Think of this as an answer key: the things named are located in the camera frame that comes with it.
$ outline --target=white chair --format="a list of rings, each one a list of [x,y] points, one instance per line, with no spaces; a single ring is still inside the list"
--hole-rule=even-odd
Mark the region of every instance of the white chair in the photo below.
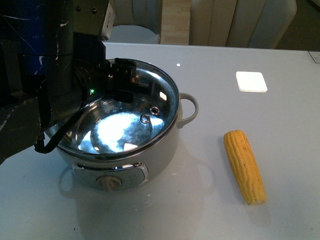
[[[107,42],[159,44],[161,39],[162,0],[110,0],[115,12]]]
[[[192,0],[189,43],[273,49],[296,11],[295,0]]]

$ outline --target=yellow corn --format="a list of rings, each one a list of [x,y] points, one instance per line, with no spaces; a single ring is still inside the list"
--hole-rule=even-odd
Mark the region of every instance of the yellow corn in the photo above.
[[[245,133],[241,130],[227,132],[224,135],[224,147],[246,203],[248,205],[265,203],[267,197],[264,183]]]

